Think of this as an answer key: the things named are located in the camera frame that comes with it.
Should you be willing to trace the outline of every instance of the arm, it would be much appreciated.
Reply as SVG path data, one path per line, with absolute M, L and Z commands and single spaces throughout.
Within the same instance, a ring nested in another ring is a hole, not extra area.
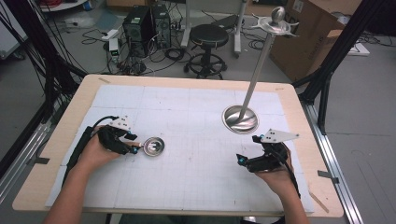
M 290 152 L 287 163 L 290 166 L 290 169 L 292 169 Z M 279 170 L 275 170 L 273 172 L 258 172 L 256 175 L 264 180 L 270 189 L 279 196 L 285 211 L 285 219 L 287 224 L 309 223 L 301 200 L 298 197 L 293 183 L 291 182 L 289 172 L 285 167 L 281 167 Z
M 70 170 L 43 223 L 79 223 L 90 174 L 118 156 L 118 153 L 106 150 L 96 134 L 85 146 L 76 166 Z

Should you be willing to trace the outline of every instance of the cardboard box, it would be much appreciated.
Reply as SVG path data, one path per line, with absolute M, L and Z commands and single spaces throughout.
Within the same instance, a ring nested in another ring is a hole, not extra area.
M 289 0 L 285 21 L 298 37 L 277 36 L 270 58 L 292 80 L 306 77 L 319 68 L 344 29 L 331 12 L 353 14 L 361 0 Z
M 108 7 L 149 6 L 150 0 L 106 0 Z

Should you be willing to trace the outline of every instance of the human hand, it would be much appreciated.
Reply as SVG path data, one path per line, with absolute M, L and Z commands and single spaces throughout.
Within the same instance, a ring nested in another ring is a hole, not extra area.
M 286 163 L 293 171 L 289 149 L 288 149 L 288 159 L 286 160 Z M 264 180 L 268 184 L 268 187 L 270 187 L 270 189 L 274 193 L 279 195 L 279 197 L 288 194 L 290 192 L 295 193 L 295 187 L 291 182 L 290 174 L 288 172 L 288 169 L 284 165 L 270 172 L 256 172 L 255 175 L 261 178 L 262 180 Z
M 116 159 L 120 154 L 107 150 L 99 142 L 99 137 L 95 134 L 88 142 L 81 153 L 76 164 L 76 169 L 86 172 L 88 175 L 105 165 L 109 161 Z

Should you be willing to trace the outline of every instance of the stool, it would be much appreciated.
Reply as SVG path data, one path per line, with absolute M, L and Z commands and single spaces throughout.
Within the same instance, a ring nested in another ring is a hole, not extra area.
M 184 66 L 184 72 L 191 70 L 197 74 L 197 78 L 218 75 L 223 80 L 221 71 L 227 70 L 227 65 L 219 56 L 212 54 L 211 50 L 228 42 L 227 32 L 217 25 L 202 24 L 191 29 L 190 40 L 195 44 L 193 49 L 199 46 L 205 52 L 191 57 Z

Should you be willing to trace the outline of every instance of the metal bowl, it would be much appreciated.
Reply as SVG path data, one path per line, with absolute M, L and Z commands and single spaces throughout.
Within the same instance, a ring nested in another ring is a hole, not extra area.
M 164 148 L 165 142 L 159 137 L 151 137 L 143 145 L 143 150 L 152 157 L 160 155 Z

